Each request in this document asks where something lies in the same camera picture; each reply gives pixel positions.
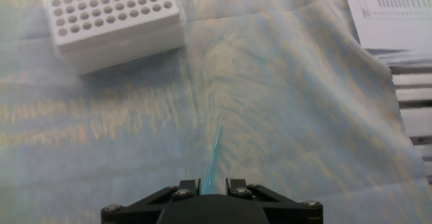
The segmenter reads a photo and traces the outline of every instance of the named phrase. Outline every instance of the paper sheet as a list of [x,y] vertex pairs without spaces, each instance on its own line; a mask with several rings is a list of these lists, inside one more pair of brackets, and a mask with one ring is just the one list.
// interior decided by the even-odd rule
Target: paper sheet
[[348,0],[366,49],[432,47],[432,0]]

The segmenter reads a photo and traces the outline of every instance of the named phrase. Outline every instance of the bolt head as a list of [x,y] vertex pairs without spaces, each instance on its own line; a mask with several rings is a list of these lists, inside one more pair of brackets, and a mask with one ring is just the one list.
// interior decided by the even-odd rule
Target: bolt head
[[248,184],[248,188],[257,188],[259,186],[259,184]]
[[247,188],[236,188],[235,190],[233,190],[231,192],[231,194],[233,195],[237,195],[237,196],[245,196],[245,195],[249,195],[252,192],[250,190],[248,190]]
[[193,192],[187,189],[181,189],[181,190],[177,190],[174,194],[176,196],[189,196],[193,194]]
[[105,207],[103,210],[107,212],[111,211],[118,211],[122,206],[119,204],[110,204],[109,206]]
[[320,202],[315,200],[306,200],[303,201],[302,204],[305,205],[306,207],[318,207],[322,205]]

